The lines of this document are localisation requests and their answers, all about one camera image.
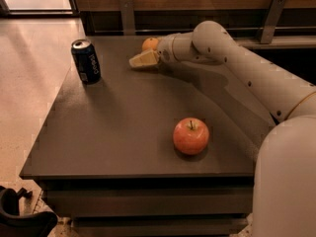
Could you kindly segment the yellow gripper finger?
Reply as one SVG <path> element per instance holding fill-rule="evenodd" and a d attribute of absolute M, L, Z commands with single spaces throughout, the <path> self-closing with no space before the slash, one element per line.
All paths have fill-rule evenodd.
<path fill-rule="evenodd" d="M 158 63 L 159 55 L 152 48 L 142 51 L 141 53 L 137 54 L 129 60 L 129 65 L 132 68 L 149 67 L 157 65 Z"/>

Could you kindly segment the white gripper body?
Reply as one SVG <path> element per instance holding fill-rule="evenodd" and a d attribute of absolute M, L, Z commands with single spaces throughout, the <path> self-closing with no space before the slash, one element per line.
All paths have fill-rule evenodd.
<path fill-rule="evenodd" d="M 181 34 L 172 34 L 159 39 L 157 52 L 162 62 L 173 63 L 183 61 L 181 57 L 182 48 L 180 46 L 181 37 Z"/>

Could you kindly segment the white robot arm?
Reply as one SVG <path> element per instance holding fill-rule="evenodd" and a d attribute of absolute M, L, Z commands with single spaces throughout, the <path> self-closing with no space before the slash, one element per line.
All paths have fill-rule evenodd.
<path fill-rule="evenodd" d="M 213 21 L 154 39 L 129 64 L 228 70 L 271 126 L 255 158 L 252 237 L 316 237 L 314 85 L 240 45 Z"/>

